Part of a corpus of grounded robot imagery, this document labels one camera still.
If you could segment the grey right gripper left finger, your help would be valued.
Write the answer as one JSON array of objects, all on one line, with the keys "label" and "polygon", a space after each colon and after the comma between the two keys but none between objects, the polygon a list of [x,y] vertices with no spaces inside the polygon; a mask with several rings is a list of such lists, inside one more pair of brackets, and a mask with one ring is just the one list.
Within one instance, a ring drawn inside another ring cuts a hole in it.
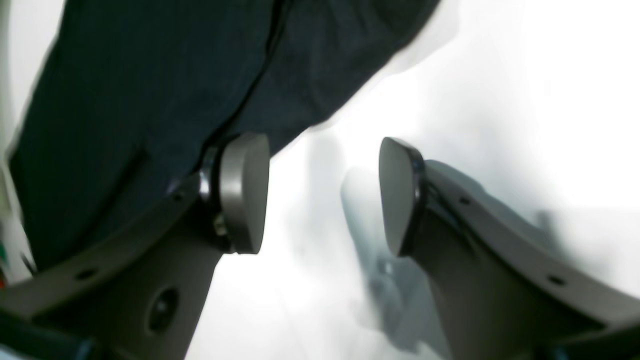
[{"label": "grey right gripper left finger", "polygon": [[1,357],[183,360],[223,255],[256,255],[270,144],[243,133],[129,226],[1,291]]}]

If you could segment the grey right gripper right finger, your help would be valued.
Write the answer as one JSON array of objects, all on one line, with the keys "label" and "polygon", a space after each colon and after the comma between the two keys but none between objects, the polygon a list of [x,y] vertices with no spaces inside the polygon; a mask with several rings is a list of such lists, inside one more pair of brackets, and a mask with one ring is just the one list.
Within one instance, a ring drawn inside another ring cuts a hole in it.
[{"label": "grey right gripper right finger", "polygon": [[639,301],[534,244],[475,180],[401,139],[378,157],[391,253],[426,273],[455,360],[637,360]]}]

